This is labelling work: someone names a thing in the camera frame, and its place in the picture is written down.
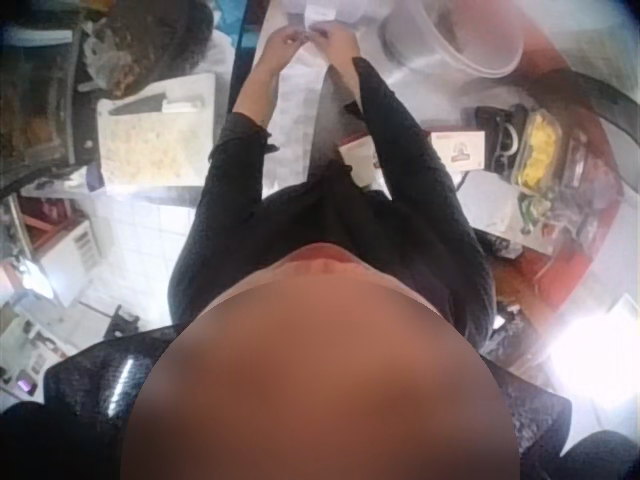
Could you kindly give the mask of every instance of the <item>white bucket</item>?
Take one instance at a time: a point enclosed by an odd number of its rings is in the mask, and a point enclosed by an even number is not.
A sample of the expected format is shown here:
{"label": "white bucket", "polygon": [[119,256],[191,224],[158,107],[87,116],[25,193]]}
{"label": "white bucket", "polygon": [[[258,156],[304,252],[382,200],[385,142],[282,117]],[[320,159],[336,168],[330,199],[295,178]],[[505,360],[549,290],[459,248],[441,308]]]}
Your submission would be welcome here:
{"label": "white bucket", "polygon": [[385,20],[386,45],[398,61],[425,73],[504,77],[520,63],[524,45],[509,6],[509,0],[398,0]]}

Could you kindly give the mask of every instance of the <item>container of yellow food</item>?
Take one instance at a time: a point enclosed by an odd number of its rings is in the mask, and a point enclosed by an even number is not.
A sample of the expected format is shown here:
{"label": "container of yellow food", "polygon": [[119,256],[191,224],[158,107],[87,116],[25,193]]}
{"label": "container of yellow food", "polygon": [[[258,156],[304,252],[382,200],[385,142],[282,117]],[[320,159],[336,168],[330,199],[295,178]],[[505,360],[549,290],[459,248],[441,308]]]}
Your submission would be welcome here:
{"label": "container of yellow food", "polygon": [[511,183],[528,193],[544,194],[553,183],[562,147],[562,129],[546,110],[529,115]]}

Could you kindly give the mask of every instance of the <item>tiled floor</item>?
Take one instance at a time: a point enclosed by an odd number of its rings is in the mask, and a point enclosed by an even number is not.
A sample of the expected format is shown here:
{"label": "tiled floor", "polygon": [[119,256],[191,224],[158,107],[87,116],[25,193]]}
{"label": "tiled floor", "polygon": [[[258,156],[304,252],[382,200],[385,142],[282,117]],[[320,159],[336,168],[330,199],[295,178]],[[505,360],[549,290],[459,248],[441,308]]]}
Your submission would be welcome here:
{"label": "tiled floor", "polygon": [[80,301],[111,314],[118,304],[141,317],[143,330],[170,323],[167,286],[193,222],[194,210],[87,196],[103,262]]}

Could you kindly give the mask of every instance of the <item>white plastic container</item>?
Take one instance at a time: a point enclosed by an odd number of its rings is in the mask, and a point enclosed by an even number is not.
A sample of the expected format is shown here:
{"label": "white plastic container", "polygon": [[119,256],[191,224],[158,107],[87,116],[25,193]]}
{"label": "white plastic container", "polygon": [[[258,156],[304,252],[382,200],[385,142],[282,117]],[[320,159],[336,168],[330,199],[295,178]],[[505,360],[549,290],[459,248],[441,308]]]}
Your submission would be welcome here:
{"label": "white plastic container", "polygon": [[410,68],[488,78],[511,73],[524,45],[502,0],[398,0],[385,20],[384,39]]}
{"label": "white plastic container", "polygon": [[287,12],[304,14],[307,3],[333,7],[336,9],[336,18],[345,23],[355,23],[367,9],[368,0],[283,0]]}

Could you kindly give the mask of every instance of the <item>knife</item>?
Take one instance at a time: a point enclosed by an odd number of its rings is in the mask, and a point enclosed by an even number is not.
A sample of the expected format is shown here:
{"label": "knife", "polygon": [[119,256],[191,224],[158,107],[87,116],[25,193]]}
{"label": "knife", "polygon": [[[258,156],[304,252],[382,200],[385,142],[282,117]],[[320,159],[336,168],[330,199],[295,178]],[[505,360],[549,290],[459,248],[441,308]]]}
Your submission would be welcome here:
{"label": "knife", "polygon": [[109,115],[120,117],[140,113],[191,113],[197,112],[202,106],[202,96],[181,102],[169,102],[166,93],[158,93],[112,108]]}

